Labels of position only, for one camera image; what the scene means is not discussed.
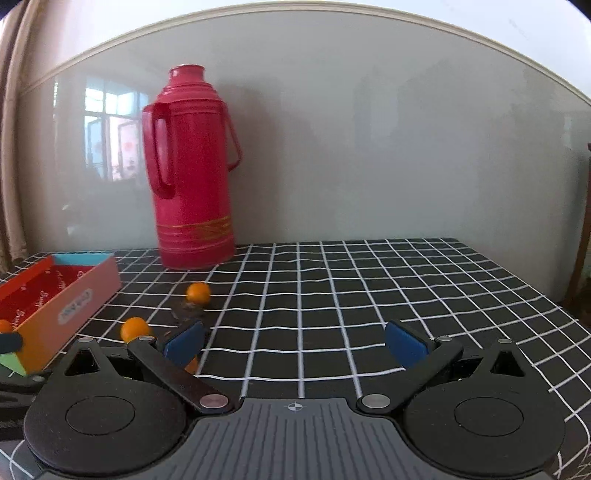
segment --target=curtain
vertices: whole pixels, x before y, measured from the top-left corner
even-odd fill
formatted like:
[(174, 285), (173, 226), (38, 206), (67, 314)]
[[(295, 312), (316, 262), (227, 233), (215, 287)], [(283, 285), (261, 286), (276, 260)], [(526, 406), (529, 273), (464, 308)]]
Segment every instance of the curtain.
[(18, 194), (17, 100), (25, 48), (44, 0), (21, 0), (0, 22), (0, 271), (27, 256)]

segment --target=red box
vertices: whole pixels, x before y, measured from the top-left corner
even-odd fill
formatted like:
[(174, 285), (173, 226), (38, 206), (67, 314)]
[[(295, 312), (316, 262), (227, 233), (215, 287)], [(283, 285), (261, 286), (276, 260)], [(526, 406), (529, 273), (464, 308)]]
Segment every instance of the red box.
[(121, 288), (109, 254), (51, 255), (0, 286), (0, 319), (22, 336), (22, 348), (0, 355), (21, 375), (43, 370)]

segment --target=ridged gray plastic surface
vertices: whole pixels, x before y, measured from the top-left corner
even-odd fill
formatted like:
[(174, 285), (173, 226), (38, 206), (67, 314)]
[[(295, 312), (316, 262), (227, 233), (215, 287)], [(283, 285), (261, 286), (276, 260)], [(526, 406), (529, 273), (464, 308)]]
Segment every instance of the ridged gray plastic surface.
[[(44, 473), (40, 480), (61, 477)], [(342, 398), (246, 399), (197, 422), (169, 457), (129, 480), (457, 480), (423, 462), (385, 419)], [(529, 480), (549, 480), (545, 473)]]

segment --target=red thermos flask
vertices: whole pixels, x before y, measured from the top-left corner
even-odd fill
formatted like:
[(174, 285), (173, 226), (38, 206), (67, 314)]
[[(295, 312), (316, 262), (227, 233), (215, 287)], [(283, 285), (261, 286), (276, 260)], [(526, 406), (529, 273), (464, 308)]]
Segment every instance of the red thermos flask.
[[(242, 152), (224, 101), (204, 68), (181, 65), (142, 112), (144, 153), (162, 264), (177, 270), (222, 263), (235, 251), (228, 171)], [(238, 160), (226, 164), (226, 125)]]

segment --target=table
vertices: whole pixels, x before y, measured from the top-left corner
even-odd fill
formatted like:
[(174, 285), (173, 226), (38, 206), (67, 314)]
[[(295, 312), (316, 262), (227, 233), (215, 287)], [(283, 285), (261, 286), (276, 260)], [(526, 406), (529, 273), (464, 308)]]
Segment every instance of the table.
[[(223, 265), (190, 272), (166, 270), (157, 250), (115, 255), (124, 286), (77, 336), (120, 344), (119, 327), (131, 316), (159, 334), (172, 324), (171, 302), (190, 283), (207, 281), (215, 327), (197, 374), (233, 398), (354, 400), (379, 393), (402, 371), (384, 345), (389, 319), (468, 347), (509, 337), (559, 399), (566, 440), (552, 473), (591, 478), (591, 335), (455, 239), (247, 245)], [(0, 453), (2, 478), (39, 471), (22, 442), (0, 445)]]

